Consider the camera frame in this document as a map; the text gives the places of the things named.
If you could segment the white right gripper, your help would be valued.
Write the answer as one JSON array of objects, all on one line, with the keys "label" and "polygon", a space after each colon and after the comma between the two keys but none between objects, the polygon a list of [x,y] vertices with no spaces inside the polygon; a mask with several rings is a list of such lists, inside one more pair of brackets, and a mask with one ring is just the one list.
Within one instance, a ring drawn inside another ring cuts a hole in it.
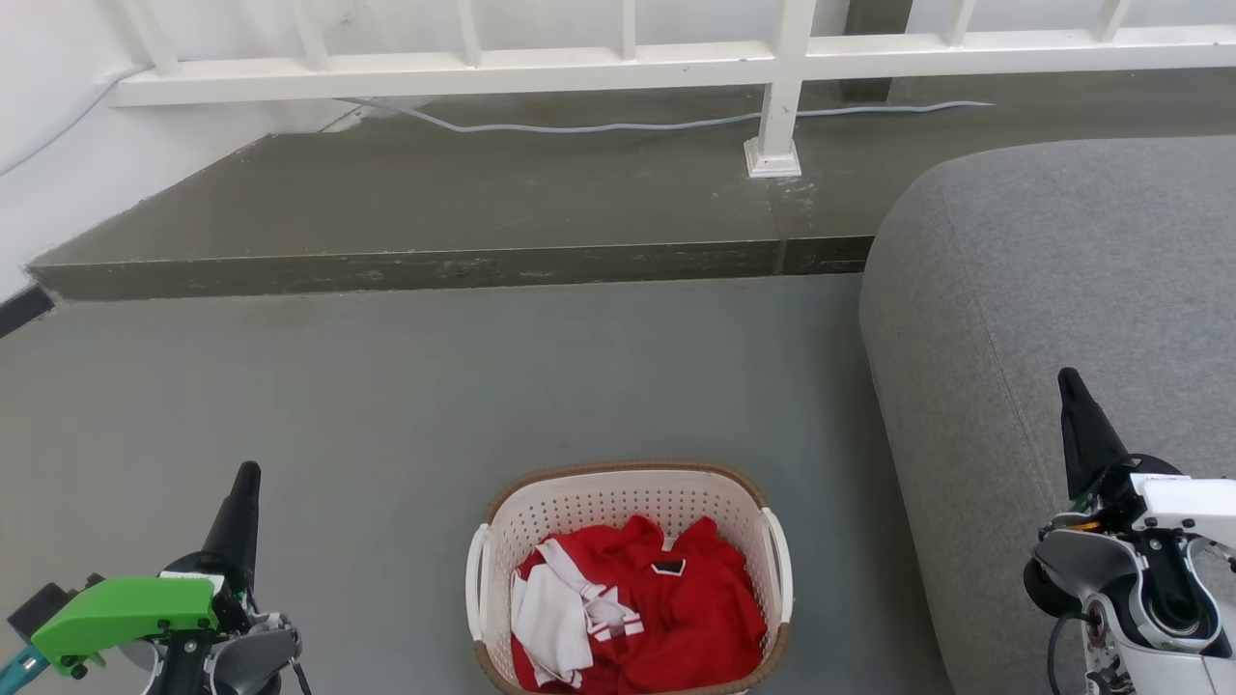
[{"label": "white right gripper", "polygon": [[1078,373],[1056,375],[1069,531],[1137,537],[1166,532],[1236,552],[1236,480],[1192,479],[1169,463],[1130,455],[1107,414]]}]

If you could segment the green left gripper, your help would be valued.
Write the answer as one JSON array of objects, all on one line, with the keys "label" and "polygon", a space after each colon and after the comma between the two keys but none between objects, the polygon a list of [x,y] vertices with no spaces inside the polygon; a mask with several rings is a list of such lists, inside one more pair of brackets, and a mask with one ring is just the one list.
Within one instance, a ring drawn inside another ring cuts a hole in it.
[{"label": "green left gripper", "polygon": [[245,461],[200,552],[158,576],[104,579],[72,599],[0,667],[0,686],[26,686],[48,669],[80,681],[104,667],[105,650],[135,642],[154,647],[153,686],[206,686],[213,647],[253,625],[261,480],[260,463]]}]

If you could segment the cream perforated laundry basket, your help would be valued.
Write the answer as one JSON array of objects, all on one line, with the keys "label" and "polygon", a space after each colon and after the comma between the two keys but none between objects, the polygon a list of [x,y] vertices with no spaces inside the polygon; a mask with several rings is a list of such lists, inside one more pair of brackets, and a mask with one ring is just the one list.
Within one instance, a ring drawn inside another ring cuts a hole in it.
[{"label": "cream perforated laundry basket", "polygon": [[768,497],[739,471],[705,460],[614,460],[545,469],[491,502],[468,542],[464,601],[468,634],[494,695],[533,695],[517,681],[510,652],[510,573],[552,532],[616,524],[644,514],[670,534],[709,517],[747,558],[768,637],[759,667],[738,681],[667,695],[747,695],[780,664],[790,642],[794,573],[784,528]]}]

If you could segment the grey fabric sofa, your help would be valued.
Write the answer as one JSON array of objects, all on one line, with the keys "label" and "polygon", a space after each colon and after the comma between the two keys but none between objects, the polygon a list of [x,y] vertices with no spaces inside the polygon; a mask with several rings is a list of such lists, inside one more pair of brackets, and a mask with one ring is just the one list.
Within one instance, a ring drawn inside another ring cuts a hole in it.
[{"label": "grey fabric sofa", "polygon": [[1236,135],[967,155],[874,237],[859,322],[955,695],[1052,695],[1023,591],[1065,510],[1056,375],[1131,453],[1236,480]]}]

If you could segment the black baseboard strip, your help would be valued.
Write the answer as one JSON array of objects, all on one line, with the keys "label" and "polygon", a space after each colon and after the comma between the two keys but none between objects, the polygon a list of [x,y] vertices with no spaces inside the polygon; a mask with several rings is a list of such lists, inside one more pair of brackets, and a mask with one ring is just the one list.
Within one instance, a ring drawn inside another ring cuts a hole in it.
[{"label": "black baseboard strip", "polygon": [[40,286],[10,296],[0,302],[0,339],[12,335],[30,322],[40,320],[56,308],[56,303]]}]

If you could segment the white and red garment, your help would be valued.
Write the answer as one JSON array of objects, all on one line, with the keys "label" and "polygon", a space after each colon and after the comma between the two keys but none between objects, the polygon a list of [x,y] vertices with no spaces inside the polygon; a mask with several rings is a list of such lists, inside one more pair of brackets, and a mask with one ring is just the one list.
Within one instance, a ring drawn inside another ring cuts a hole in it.
[{"label": "white and red garment", "polygon": [[599,538],[555,534],[512,573],[510,634],[528,690],[614,695],[645,625],[632,574]]}]

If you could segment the red shirt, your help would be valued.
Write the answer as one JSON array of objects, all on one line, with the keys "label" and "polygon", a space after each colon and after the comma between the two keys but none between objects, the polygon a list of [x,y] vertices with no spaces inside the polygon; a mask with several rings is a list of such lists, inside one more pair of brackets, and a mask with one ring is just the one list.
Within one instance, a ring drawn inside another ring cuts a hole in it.
[{"label": "red shirt", "polygon": [[[632,599],[645,632],[620,669],[614,695],[702,689],[738,681],[758,668],[768,625],[744,554],[719,535],[714,519],[696,519],[674,542],[641,514],[620,527],[590,526],[566,534],[599,538],[604,552],[632,574]],[[509,643],[520,683],[522,653],[513,650],[512,634]]]}]

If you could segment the white metal railing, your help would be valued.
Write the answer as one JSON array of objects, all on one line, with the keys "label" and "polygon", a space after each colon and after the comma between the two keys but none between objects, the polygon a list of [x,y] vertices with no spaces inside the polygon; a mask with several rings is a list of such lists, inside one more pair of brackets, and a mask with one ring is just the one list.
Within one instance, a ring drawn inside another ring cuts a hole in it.
[{"label": "white metal railing", "polygon": [[794,142],[807,82],[906,75],[1086,73],[1236,67],[1236,25],[1127,27],[1132,0],[1105,0],[1084,28],[971,30],[976,0],[954,0],[936,33],[816,37],[815,0],[777,0],[770,42],[641,45],[635,1],[620,0],[620,45],[487,51],[473,0],[459,9],[461,49],[335,54],[308,0],[290,0],[302,51],[290,57],[184,61],[151,0],[121,0],[152,66],[112,88],[119,108],[234,104],[363,96],[457,96],[562,92],[645,92],[763,85],[759,131],[744,145],[751,178],[790,178],[801,164]]}]

